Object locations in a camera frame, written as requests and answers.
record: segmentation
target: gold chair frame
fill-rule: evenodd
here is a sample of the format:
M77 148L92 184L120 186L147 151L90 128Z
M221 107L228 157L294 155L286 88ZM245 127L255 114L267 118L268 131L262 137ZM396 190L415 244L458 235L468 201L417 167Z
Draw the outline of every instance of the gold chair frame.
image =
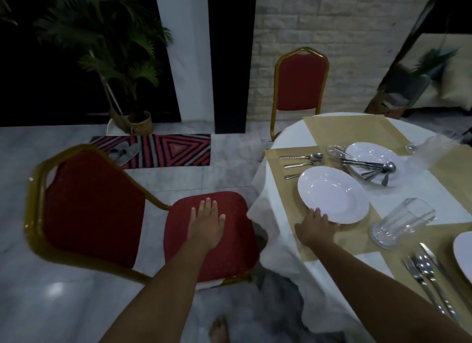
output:
M46 200L47 177L50 171L63 163L72 156L78 154L82 150L90 150L98 154L108 164L120 171L136 188L145 194L145 198L152 204L162 210L169 210L170 205L162 203L144 187L139 185L132 177L130 177L122 168L118 167L102 150L90 144L80 144L45 160L40 163L33 171L29 178L25 225L23 232L27 242L33 252L41 256L45 260L61 263L65 265L78 266L85 269L104 271L115 274L129 280L146 284L151 277L133 269L125 268L121 265L108 262L96 257L89 257L69 251L60 250L52 246L46 239L43 232L44 221L44 203ZM251 275L248 273L238 274L227 277L223 281L223 285L236 283L239 281L251 281Z
M295 55L295 54L298 54L299 52L302 52L302 51L306 51L306 52L309 52L311 54L315 54L319 57L321 57L322 59L324 59L324 61L326 62L326 72L325 72L325 75L324 75L324 79L323 79L323 83L322 83L322 88L321 88L321 91L320 91L320 98L318 99L318 106L316 107L316 110L315 110L315 114L320 114L320 111L321 111L321 107L322 107L322 98L323 98L323 92L324 92L324 87L326 85L326 79L327 79L327 74L329 72L329 60L327 59L327 57L325 55L323 55L322 53L312 49L312 48L308 48L308 47L303 47L303 48L298 48L297 50L295 51L292 51L288 54L285 54L285 55L282 55L278 60L277 60L277 63L275 65L275 72L274 72L274 100L273 100L273 103L272 103L272 114L270 116L270 138L272 139L272 141L275 140L275 133L274 133L274 128L275 128L275 117L277 115L277 101L278 101L278 96L279 96L279 72L280 72L280 64L282 63L283 60L285 60L286 58L292 56L292 55Z

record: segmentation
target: striped rug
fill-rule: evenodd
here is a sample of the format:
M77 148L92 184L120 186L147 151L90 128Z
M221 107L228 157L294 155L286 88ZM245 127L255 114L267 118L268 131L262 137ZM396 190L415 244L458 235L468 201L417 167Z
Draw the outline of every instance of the striped rug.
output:
M208 166L210 160L210 134L169 134L148 136L93 137L90 144L109 150L120 142L139 143L138 155L122 166L123 169Z

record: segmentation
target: white tablecloth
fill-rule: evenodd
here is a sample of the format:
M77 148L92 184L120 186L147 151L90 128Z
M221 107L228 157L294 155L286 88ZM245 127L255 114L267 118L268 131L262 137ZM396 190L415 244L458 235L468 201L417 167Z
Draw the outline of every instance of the white tablecloth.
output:
M363 115L360 113L329 113L321 115ZM433 132L389 119L411 142L421 143ZM310 131L303 120L286 128L275 140L272 148L315 146ZM247 216L261 225L268 234L268 243L261 252L261 264L272 271L290 278L299 288L304 299L302 320L314 333L344 331L352 342L373 341L363 328L339 289L319 261L301 262L292 230L280 200L269 164L264 160L253 179L252 185L259 197L249 209ZM452 224L472 221L472 216L429 172L414 182L395 188L382 188L362 183L370 202L381 217L388 214L405 198L420 198L436 210L437 219L432 224ZM356 256L373 268L392 274L379 252Z

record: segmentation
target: red chair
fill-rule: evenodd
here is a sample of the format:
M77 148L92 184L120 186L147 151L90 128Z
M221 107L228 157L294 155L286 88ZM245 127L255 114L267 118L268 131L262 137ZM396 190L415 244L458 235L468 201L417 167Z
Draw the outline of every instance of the red chair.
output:
M315 108L315 114L320 114L328 71L327 57L312 48L299 48L279 58L275 65L274 101L270 118L272 141L280 134L274 134L277 110Z
M57 167L48 187L48 173ZM225 231L209 252L198 282L250 280L259 258L247 204L231 191L187 197L169 206L135 182L93 145L82 144L39 164L28 188L24 233L32 250L67 265L106 271L145 284L150 277L134 271L145 201L168 210L164 255L170 260L187 238L190 209L210 197L226 214Z

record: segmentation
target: white plate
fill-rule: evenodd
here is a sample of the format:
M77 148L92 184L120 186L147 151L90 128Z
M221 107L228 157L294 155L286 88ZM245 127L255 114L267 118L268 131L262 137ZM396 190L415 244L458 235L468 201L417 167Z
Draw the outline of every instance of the white plate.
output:
M382 147L374 143L354 143L346 148L346 153L352 155L357 160L363 162L374 162L374 163L386 163L388 161L394 162L397 170L395 173L391 173L388 176L388 186L393 187L402 183L402 178L405 177L405 164L404 161L390 149ZM369 172L372 169L347 166L351 173L362 174ZM377 175L372 179L371 183L381 184L384 174Z
M352 224L369 212L369 198L349 174L331 167L313 167L298 179L298 193L309 208L320 208L329 221Z
M457 236L452 248L459 267L472 283L472 232L468 231Z

